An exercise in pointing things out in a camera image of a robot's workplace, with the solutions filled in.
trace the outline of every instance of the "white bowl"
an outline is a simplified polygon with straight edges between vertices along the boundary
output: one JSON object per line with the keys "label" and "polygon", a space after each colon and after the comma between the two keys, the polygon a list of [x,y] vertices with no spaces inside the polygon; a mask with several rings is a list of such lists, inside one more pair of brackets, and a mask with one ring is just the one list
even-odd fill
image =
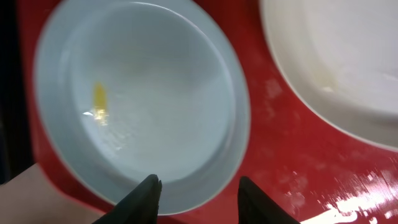
{"label": "white bowl", "polygon": [[261,3],[269,48],[296,95],[340,131],[398,151],[397,1]]}
{"label": "white bowl", "polygon": [[[106,93],[101,121],[96,85]],[[193,209],[226,186],[246,150],[241,67],[191,1],[64,1],[40,39],[35,90],[55,151],[109,203],[157,174],[159,214]]]}

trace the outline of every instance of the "white plate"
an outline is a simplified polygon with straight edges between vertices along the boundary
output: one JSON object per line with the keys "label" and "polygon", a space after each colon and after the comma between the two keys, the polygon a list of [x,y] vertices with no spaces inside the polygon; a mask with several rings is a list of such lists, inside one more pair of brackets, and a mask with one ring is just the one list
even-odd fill
{"label": "white plate", "polygon": [[35,90],[62,161],[113,204],[157,174],[159,214],[193,209],[223,189],[246,150],[241,67],[191,1],[64,1],[40,39]]}
{"label": "white plate", "polygon": [[298,97],[340,131],[398,148],[398,2],[263,0],[270,50]]}

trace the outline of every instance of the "yellow food residue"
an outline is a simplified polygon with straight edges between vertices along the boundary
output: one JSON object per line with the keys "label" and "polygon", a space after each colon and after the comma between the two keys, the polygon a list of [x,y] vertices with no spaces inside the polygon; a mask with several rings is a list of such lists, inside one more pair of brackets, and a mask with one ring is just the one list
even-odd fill
{"label": "yellow food residue", "polygon": [[95,83],[93,96],[94,119],[97,120],[99,124],[106,125],[106,118],[108,117],[106,91],[101,83]]}

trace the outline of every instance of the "plate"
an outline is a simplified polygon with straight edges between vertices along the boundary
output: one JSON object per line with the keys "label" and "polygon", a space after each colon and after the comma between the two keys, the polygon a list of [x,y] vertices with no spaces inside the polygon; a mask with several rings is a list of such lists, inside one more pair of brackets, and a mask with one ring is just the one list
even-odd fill
{"label": "plate", "polygon": [[62,2],[40,38],[35,97],[52,146],[83,185],[116,204],[157,174],[160,215],[213,198],[248,143],[237,56],[191,1]]}
{"label": "plate", "polygon": [[398,149],[396,1],[261,2],[274,61],[295,94],[340,131]]}

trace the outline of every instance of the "red table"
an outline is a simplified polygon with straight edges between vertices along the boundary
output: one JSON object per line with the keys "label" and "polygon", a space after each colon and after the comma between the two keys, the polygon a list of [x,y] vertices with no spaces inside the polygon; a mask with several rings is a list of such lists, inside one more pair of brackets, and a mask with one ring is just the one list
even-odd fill
{"label": "red table", "polygon": [[[65,195],[107,211],[112,206],[86,190],[57,159],[34,103],[35,46],[59,0],[17,2],[35,159]],[[299,101],[271,59],[257,0],[196,2],[219,24],[239,56],[251,96],[251,138],[227,188],[206,205],[172,218],[183,223],[237,223],[238,180],[247,175],[293,217],[306,220],[303,223],[397,223],[398,154],[344,135]]]}

